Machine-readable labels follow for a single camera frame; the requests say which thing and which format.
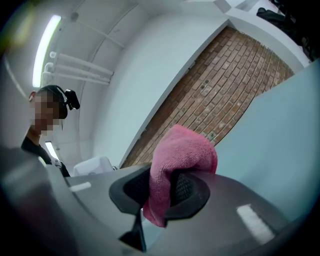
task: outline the black mesh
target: black mesh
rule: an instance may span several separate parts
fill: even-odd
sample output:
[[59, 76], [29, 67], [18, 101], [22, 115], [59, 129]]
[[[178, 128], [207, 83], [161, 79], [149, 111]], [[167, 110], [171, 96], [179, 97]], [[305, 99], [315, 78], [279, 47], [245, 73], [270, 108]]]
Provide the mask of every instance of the black mesh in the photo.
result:
[[[124, 193], [143, 206], [149, 197], [149, 178], [149, 171], [141, 173], [124, 185]], [[179, 170], [171, 174], [170, 183], [170, 207], [181, 203], [193, 194], [194, 186], [192, 182], [180, 175]]]
[[171, 174], [170, 182], [170, 207], [180, 204], [193, 194], [194, 186], [192, 182], [180, 175], [179, 171]]
[[150, 171], [144, 171], [123, 186], [124, 193], [143, 206], [149, 197]]

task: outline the person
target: person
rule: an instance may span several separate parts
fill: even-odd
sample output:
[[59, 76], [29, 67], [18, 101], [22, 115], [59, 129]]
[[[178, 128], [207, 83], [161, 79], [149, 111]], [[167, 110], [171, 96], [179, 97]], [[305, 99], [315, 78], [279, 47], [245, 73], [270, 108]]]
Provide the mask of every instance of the person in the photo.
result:
[[70, 102], [74, 102], [76, 99], [78, 104], [77, 109], [80, 107], [74, 91], [67, 90], [73, 93], [73, 99], [67, 99], [66, 101], [63, 96], [63, 94], [66, 94], [61, 91], [62, 89], [57, 85], [47, 85], [42, 87], [38, 92], [31, 92], [28, 101], [30, 107], [34, 109], [34, 116], [32, 117], [32, 124], [28, 129], [21, 148], [24, 151], [41, 157], [47, 165], [54, 164], [60, 169], [63, 177], [69, 177], [70, 175], [66, 166], [59, 160], [50, 157], [39, 143], [41, 136], [46, 131], [52, 131], [53, 126], [59, 124], [59, 120], [63, 120], [67, 117], [67, 104], [70, 109], [72, 109]]

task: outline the pink towel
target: pink towel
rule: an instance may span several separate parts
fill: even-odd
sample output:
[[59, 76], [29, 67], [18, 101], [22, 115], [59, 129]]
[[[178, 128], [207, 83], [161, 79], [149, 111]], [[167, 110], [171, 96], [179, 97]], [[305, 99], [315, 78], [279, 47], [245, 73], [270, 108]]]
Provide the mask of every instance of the pink towel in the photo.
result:
[[217, 165], [217, 153], [209, 140], [180, 125], [173, 126], [153, 153], [144, 217], [165, 227], [165, 211], [170, 207], [170, 176], [174, 170], [193, 168], [215, 173]]

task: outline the black shirt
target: black shirt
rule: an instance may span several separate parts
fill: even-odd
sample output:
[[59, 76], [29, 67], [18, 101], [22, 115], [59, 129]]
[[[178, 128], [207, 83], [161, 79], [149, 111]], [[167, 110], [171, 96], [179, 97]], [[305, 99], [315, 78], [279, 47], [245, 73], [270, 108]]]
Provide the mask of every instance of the black shirt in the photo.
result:
[[[39, 157], [41, 157], [43, 159], [43, 161], [47, 164], [47, 165], [52, 165], [52, 160], [50, 158], [50, 156], [48, 155], [47, 151], [45, 149], [43, 149], [40, 145], [36, 145], [34, 144], [28, 137], [25, 137], [21, 148], [24, 151], [28, 151], [30, 153], [33, 153]], [[66, 168], [66, 166], [64, 165], [63, 162], [61, 163], [61, 167], [59, 167], [63, 177], [70, 177], [69, 172]]]

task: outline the brick wall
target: brick wall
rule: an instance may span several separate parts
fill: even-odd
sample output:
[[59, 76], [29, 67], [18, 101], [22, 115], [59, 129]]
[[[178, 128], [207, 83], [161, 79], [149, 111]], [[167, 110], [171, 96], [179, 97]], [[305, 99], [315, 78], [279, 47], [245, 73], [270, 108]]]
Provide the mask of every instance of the brick wall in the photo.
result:
[[151, 162], [157, 144], [175, 124], [203, 134], [216, 145], [254, 97], [292, 75], [272, 51], [226, 27], [173, 88], [122, 167]]

